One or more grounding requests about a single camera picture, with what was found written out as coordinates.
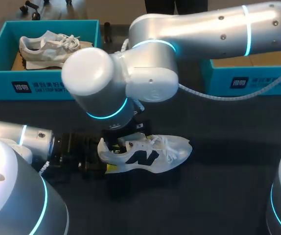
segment shoe sole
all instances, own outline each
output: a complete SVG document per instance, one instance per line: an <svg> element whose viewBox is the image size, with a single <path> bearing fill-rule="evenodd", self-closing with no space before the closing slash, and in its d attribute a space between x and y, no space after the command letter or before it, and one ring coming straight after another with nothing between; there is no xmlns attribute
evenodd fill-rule
<svg viewBox="0 0 281 235"><path fill-rule="evenodd" d="M177 162L177 164L174 167L152 167L152 166L148 166L148 165L139 165L139 164L124 164L124 165L116 165L117 169L115 170L107 170L106 174L116 174L116 173L123 173L123 172L127 172L130 170L134 170L134 169L143 169L143 170L147 170L151 173L154 174L160 174L169 170L172 170L174 168L177 168L179 165L181 165L183 162L185 162L187 160L187 158L189 158L190 154L183 158L182 160L180 160L179 162Z"/></svg>
<svg viewBox="0 0 281 235"><path fill-rule="evenodd" d="M51 67L62 68L63 63L56 61L27 61L26 69L27 70L43 70Z"/></svg>

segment cardboard box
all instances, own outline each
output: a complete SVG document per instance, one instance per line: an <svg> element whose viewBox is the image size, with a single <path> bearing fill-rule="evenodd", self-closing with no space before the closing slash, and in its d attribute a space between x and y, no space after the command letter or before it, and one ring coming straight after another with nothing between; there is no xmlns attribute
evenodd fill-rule
<svg viewBox="0 0 281 235"><path fill-rule="evenodd" d="M71 100L61 81L61 70L12 71L22 36L38 38L47 30L80 36L81 41L101 47L99 21L14 21L6 22L0 32L0 100Z"/></svg>
<svg viewBox="0 0 281 235"><path fill-rule="evenodd" d="M281 66L281 51L250 55L253 66Z"/></svg>
<svg viewBox="0 0 281 235"><path fill-rule="evenodd" d="M281 76L281 52L202 60L200 67L206 94L241 96L258 91ZM262 95L270 94L281 94L281 83Z"/></svg>

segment white cable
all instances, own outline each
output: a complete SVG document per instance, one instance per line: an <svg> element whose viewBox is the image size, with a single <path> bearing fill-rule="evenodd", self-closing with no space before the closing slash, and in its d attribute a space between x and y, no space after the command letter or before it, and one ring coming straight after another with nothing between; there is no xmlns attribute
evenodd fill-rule
<svg viewBox="0 0 281 235"><path fill-rule="evenodd" d="M139 109L144 112L145 107L140 103L138 99L133 99L134 103L139 107Z"/></svg>
<svg viewBox="0 0 281 235"><path fill-rule="evenodd" d="M218 101L238 101L238 100L245 100L245 99L250 99L253 98L257 95L260 95L264 92L267 92L268 90L272 89L274 86L276 86L277 84L279 84L281 82L281 77L279 77L278 79L276 79L274 82L270 83L268 86L265 86L264 88L262 88L259 91L247 94L247 95L243 95L243 96L238 96L238 97L219 97L219 96L213 96L213 95L208 95L208 94L203 94L197 91L194 91L190 88L187 88L185 86L183 86L182 84L179 84L179 88L183 89L184 91L187 91L191 94L195 94L197 96L206 98L206 99L212 99L212 100L218 100Z"/></svg>
<svg viewBox="0 0 281 235"><path fill-rule="evenodd" d="M127 48L127 45L129 44L129 39L125 39L124 42L123 42L123 45L121 47L121 52L124 52L126 51L126 48Z"/></svg>

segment person's leg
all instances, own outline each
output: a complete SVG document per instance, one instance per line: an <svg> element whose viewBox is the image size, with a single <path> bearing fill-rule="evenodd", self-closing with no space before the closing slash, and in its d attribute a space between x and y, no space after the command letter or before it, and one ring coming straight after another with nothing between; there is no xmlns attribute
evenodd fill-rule
<svg viewBox="0 0 281 235"><path fill-rule="evenodd" d="M208 0L175 0L179 15L208 11Z"/></svg>
<svg viewBox="0 0 281 235"><path fill-rule="evenodd" d="M145 0L147 14L174 14L174 0Z"/></svg>

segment box logo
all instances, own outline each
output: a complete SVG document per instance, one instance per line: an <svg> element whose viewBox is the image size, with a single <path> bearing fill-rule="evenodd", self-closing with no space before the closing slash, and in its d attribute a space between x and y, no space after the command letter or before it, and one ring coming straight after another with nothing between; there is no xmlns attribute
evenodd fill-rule
<svg viewBox="0 0 281 235"><path fill-rule="evenodd" d="M32 93L28 82L11 82L16 93Z"/></svg>
<svg viewBox="0 0 281 235"><path fill-rule="evenodd" d="M248 77L234 77L232 79L231 89L245 88L248 82Z"/></svg>

